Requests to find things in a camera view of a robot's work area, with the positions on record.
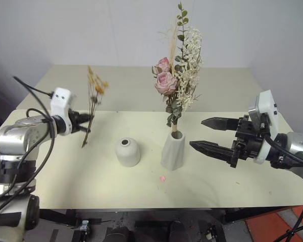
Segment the white vase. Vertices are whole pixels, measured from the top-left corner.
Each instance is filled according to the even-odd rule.
[[[137,141],[133,138],[122,138],[116,142],[116,155],[123,166],[133,167],[140,160]]]
[[[162,166],[168,170],[176,170],[183,166],[185,135],[180,132],[171,132],[162,151]]]

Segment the small white vase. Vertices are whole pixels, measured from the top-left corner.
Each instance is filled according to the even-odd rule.
[[[139,146],[133,138],[118,140],[115,149],[117,158],[123,166],[133,167],[140,160]]]
[[[171,132],[162,151],[162,166],[168,170],[176,170],[183,166],[185,135],[180,132]]]

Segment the flower arrangement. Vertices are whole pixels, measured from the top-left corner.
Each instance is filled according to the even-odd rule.
[[[152,67],[152,73],[156,78],[155,88],[164,96],[166,101],[167,126],[177,131],[177,121],[194,100],[197,99],[194,92],[199,80],[197,76],[200,71],[202,60],[201,33],[193,28],[187,27],[187,10],[183,9],[182,3],[178,5],[180,14],[177,15],[176,25],[170,46],[170,57],[162,58],[157,65]]]
[[[102,96],[105,93],[105,89],[108,88],[109,84],[101,80],[101,78],[94,73],[90,66],[87,67],[88,74],[88,96],[89,96],[89,114],[92,117],[89,121],[85,138],[83,140],[82,148],[87,144],[87,138],[91,131],[93,123],[94,112],[97,105],[102,102]]]

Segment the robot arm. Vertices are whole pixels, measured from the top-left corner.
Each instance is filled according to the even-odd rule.
[[[215,130],[236,131],[237,139],[233,141],[231,149],[208,141],[191,141],[190,145],[204,155],[226,161],[234,168],[238,159],[247,158],[253,158],[259,164],[268,160],[273,168],[279,169],[303,167],[303,162],[299,162],[303,161],[303,134],[278,133],[277,105],[270,90],[256,98],[248,113],[239,119],[213,117],[201,122]],[[269,140],[274,140],[277,145],[272,142],[269,144]],[[293,156],[287,155],[279,147]]]
[[[55,135],[86,131],[80,124],[88,122],[92,117],[72,111],[73,99],[74,95],[66,89],[55,90],[51,101]],[[27,117],[0,130],[0,205],[34,175],[39,146],[52,138],[47,122],[50,121],[42,115]],[[29,154],[20,163],[26,153]],[[36,180],[33,179],[15,199],[0,210],[0,241],[22,241],[24,231],[37,225],[39,197],[31,194],[35,187]]]

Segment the white wall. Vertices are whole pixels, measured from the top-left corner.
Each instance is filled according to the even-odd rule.
[[[16,106],[26,92],[11,76],[34,85],[52,64],[154,64],[168,53],[164,33],[177,3],[0,1],[0,92]],[[205,66],[251,66],[292,127],[303,127],[293,121],[303,114],[303,0],[185,0],[183,6],[203,34]]]

